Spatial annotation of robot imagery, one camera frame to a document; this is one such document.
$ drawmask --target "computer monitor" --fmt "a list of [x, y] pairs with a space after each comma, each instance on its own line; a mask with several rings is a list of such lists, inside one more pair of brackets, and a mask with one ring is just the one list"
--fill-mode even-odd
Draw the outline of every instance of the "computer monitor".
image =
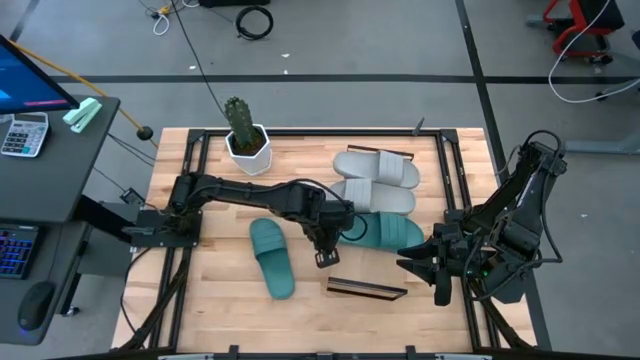
[[0, 114], [68, 110], [78, 102], [0, 35]]

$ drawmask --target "teal slipper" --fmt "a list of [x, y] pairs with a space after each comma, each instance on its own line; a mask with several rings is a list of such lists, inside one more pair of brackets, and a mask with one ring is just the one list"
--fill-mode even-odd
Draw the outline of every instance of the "teal slipper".
[[269, 294], [274, 299], [288, 299], [293, 294], [295, 281], [280, 226], [273, 220], [256, 219], [249, 226], [249, 235]]
[[360, 217], [356, 217], [351, 230], [343, 232], [343, 236], [340, 237], [341, 244], [396, 252], [424, 242], [424, 234], [420, 227], [404, 216], [391, 213], [360, 216], [367, 222], [367, 233], [358, 241], [349, 241], [343, 237], [357, 238], [362, 234], [364, 223]]

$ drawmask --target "slide sandal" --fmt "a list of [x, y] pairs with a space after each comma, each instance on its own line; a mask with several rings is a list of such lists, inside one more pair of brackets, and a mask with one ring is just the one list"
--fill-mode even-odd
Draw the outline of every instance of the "slide sandal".
[[[360, 216], [367, 222], [367, 233], [358, 241], [349, 241], [340, 237], [338, 240], [340, 244], [396, 252], [424, 242], [424, 234], [420, 227], [404, 216], [389, 213]], [[356, 217], [351, 230], [343, 232], [343, 235], [355, 239], [362, 234], [363, 230], [362, 219]]]
[[383, 150], [375, 154], [340, 152], [333, 159], [333, 169], [348, 179], [371, 179], [405, 189], [413, 189], [420, 184], [420, 172], [411, 161]]
[[407, 189], [378, 184], [370, 179], [347, 179], [330, 187], [338, 196], [353, 201], [357, 213], [385, 212], [407, 215], [416, 208], [416, 196]]
[[249, 234], [269, 294], [278, 300], [291, 297], [295, 281], [280, 226], [270, 219], [256, 219], [249, 226]]

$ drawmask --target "wooden table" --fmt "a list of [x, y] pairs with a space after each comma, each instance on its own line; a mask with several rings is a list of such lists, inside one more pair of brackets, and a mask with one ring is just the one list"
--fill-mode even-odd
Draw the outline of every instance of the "wooden table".
[[[496, 189], [496, 178], [484, 132], [480, 128], [457, 129], [473, 203], [485, 201]], [[164, 129], [147, 201], [166, 206], [184, 156], [186, 128]], [[273, 164], [266, 174], [252, 178], [238, 169], [223, 138], [211, 141], [206, 173], [228, 180], [271, 185], [307, 177], [326, 185], [341, 180], [332, 159], [348, 144], [415, 154], [414, 164], [422, 181], [414, 189], [417, 207], [410, 215], [424, 231], [443, 222], [446, 207], [436, 144], [424, 137], [273, 137]], [[453, 169], [453, 156], [447, 146]], [[454, 181], [456, 202], [462, 206]], [[397, 255], [371, 249], [339, 246], [341, 262], [318, 269], [311, 242], [298, 224], [274, 218], [268, 211], [219, 202], [204, 208], [202, 239], [194, 250], [182, 327], [181, 352], [227, 352], [229, 345], [241, 352], [393, 352], [415, 345], [418, 352], [471, 350], [461, 287], [454, 279], [451, 305], [436, 307], [434, 288], [395, 265]], [[256, 218], [273, 218], [285, 233], [296, 279], [294, 295], [284, 301], [270, 298], [248, 238]], [[129, 275], [124, 304], [131, 321], [139, 326], [156, 302], [164, 249], [153, 249], [140, 259]], [[176, 265], [180, 259], [176, 256]], [[329, 276], [367, 281], [408, 289], [394, 302], [326, 291]], [[498, 304], [507, 321], [529, 343], [535, 343], [526, 302]], [[160, 345], [167, 343], [172, 306], [163, 322]], [[481, 306], [476, 305], [483, 345], [488, 335]], [[113, 346], [132, 335], [122, 314]]]

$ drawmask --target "gray floor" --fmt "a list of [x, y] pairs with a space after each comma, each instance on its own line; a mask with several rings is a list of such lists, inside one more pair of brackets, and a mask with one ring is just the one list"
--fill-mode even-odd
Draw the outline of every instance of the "gray floor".
[[[146, 0], [159, 6], [161, 0]], [[0, 1], [0, 33], [8, 36], [26, 0]], [[543, 30], [524, 26], [543, 0], [467, 0], [485, 75], [546, 76], [555, 57]], [[615, 50], [640, 58], [629, 40], [639, 28], [640, 4], [618, 0], [629, 24], [611, 37]], [[269, 39], [250, 43], [205, 9], [181, 12], [207, 74], [426, 74], [472, 75], [455, 3], [450, 0], [273, 0], [276, 26]], [[218, 10], [233, 18], [236, 8]], [[40, 1], [19, 42], [83, 75], [197, 75], [175, 17], [163, 37], [134, 0]], [[614, 62], [603, 75], [638, 75]], [[594, 76], [581, 61], [557, 75]], [[99, 84], [157, 131], [166, 126], [223, 126], [204, 84]], [[241, 96], [268, 126], [485, 126], [475, 84], [442, 83], [214, 83], [220, 98]], [[73, 93], [90, 93], [65, 84]], [[596, 85], [563, 85], [567, 97], [585, 98]], [[615, 139], [640, 126], [636, 94], [605, 103], [569, 105], [544, 85], [488, 86], [508, 152], [532, 130], [565, 139]], [[112, 132], [149, 154], [126, 119]], [[638, 161], [627, 156], [569, 155], [569, 171], [549, 201], [552, 233], [566, 262], [537, 270], [540, 296], [555, 350], [640, 356], [636, 334], [640, 248], [633, 220], [640, 211], [634, 185]], [[125, 187], [147, 191], [150, 168], [107, 141], [96, 166]], [[93, 173], [86, 191], [114, 201], [119, 190]], [[41, 359], [102, 352], [111, 344], [122, 279], [86, 278], [74, 301], [85, 312], [56, 319], [39, 347], [0, 345], [2, 358]]]

